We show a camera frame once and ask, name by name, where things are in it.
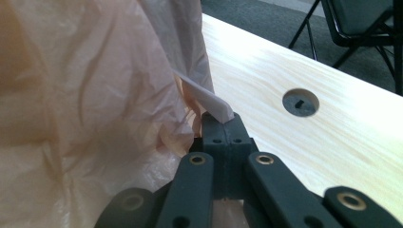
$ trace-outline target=chair leg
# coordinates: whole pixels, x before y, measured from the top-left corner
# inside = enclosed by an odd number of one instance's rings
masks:
[[[403,96],[402,94],[402,80],[403,80],[403,66],[402,66],[402,41],[396,41],[393,47],[394,53],[394,84],[396,88],[396,94]]]
[[[333,65],[334,68],[339,68],[346,60],[352,56],[352,54],[359,48],[359,45],[354,45],[350,47]]]
[[[382,58],[385,61],[386,65],[388,66],[388,69],[391,72],[391,74],[394,76],[393,65],[392,65],[391,60],[389,59],[388,55],[386,54],[385,48],[382,47],[382,46],[375,47],[375,48],[379,52],[379,54],[382,56]]]
[[[362,34],[362,36],[352,45],[350,48],[341,56],[340,59],[333,65],[334,68],[339,68],[364,42],[374,34],[374,32],[379,28],[383,22],[389,19],[392,16],[392,13],[386,11],[382,13],[375,22]]]
[[[311,9],[309,10],[308,14],[306,15],[305,19],[302,21],[301,26],[299,27],[296,35],[293,38],[293,41],[291,41],[290,45],[288,46],[289,49],[292,49],[294,47],[294,44],[296,43],[299,35],[302,33],[303,29],[305,28],[307,22],[311,18],[312,14],[314,13],[315,9],[317,8],[317,5],[319,4],[320,0],[316,0],[315,3],[312,5]]]

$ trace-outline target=gray carpet floor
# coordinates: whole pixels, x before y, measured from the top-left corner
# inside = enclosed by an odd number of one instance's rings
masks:
[[[201,0],[201,6],[203,13],[283,47],[288,47],[306,15],[258,0]],[[311,28],[318,60],[331,66],[347,48],[332,42],[325,18],[313,16]],[[307,29],[302,32],[293,51],[312,58]],[[361,47],[339,70],[394,92],[393,77],[373,47]]]

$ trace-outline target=pink plastic bag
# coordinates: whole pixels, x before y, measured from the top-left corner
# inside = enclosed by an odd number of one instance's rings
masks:
[[[92,227],[225,122],[200,1],[0,1],[0,226]]]

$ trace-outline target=light wood tabletop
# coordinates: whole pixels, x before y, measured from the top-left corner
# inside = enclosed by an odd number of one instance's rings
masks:
[[[202,20],[215,92],[259,150],[280,157],[309,190],[323,196],[329,187],[352,187],[402,222],[403,98],[213,17]],[[284,108],[295,88],[316,95],[314,115]]]

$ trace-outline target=screw hole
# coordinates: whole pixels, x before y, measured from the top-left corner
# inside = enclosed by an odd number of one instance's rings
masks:
[[[257,156],[256,160],[261,164],[271,164],[275,161],[274,159],[272,159],[271,157],[269,157],[267,155]]]
[[[173,220],[174,228],[187,228],[190,225],[190,221],[185,217],[177,217]]]
[[[190,157],[190,162],[196,165],[205,163],[205,158],[202,156],[192,156]]]
[[[365,201],[353,193],[339,193],[337,194],[337,199],[345,207],[355,211],[363,211],[367,208]]]
[[[309,228],[322,228],[323,227],[323,223],[315,217],[311,217],[311,216],[305,217],[304,222]]]
[[[125,211],[135,211],[143,206],[144,199],[138,194],[130,195],[122,200],[122,209]]]

